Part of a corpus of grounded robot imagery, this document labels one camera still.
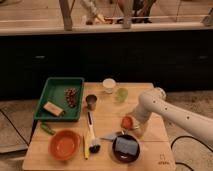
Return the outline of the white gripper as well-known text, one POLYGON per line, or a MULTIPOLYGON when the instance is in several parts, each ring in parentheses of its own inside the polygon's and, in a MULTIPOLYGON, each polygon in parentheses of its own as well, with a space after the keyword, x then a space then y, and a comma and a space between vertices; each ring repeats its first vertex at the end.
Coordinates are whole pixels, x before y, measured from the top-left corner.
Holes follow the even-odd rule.
POLYGON ((140 138, 146 132, 148 123, 146 123, 151 116, 151 112, 147 110, 142 104, 137 104, 132 110, 131 115, 140 123, 135 129, 134 134, 140 138))

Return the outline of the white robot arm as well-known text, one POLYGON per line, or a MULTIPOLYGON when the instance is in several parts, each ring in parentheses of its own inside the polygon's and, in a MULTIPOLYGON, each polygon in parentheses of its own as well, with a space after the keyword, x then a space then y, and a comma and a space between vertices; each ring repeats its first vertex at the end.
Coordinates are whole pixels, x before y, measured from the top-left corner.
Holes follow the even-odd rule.
POLYGON ((140 123, 145 123, 154 112, 206 143, 213 144, 213 119, 174 106, 166 102, 165 98, 166 93, 160 87, 142 92, 138 97, 138 104, 133 110, 133 116, 140 123))

